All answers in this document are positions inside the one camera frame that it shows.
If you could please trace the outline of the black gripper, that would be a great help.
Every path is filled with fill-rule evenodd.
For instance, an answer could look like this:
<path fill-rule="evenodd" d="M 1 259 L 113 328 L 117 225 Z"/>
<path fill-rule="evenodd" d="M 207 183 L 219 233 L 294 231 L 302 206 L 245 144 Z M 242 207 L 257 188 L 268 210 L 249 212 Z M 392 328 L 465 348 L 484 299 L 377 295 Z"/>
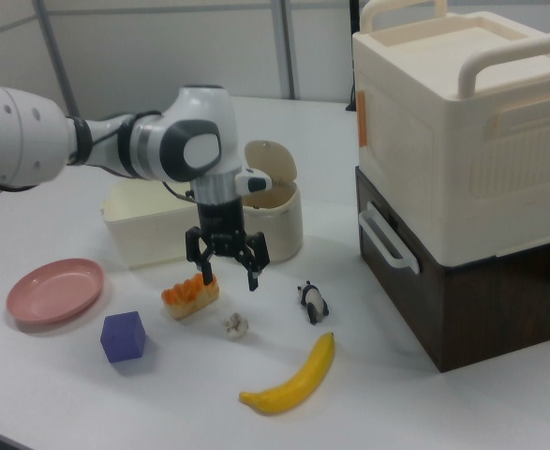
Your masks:
<path fill-rule="evenodd" d="M 201 271 L 203 284 L 213 282 L 210 258 L 215 254 L 235 257 L 247 272 L 248 289 L 257 290 L 259 276 L 270 263 L 270 256 L 263 232 L 245 234 L 242 200 L 200 203 L 198 213 L 200 227 L 186 231 L 186 259 Z"/>

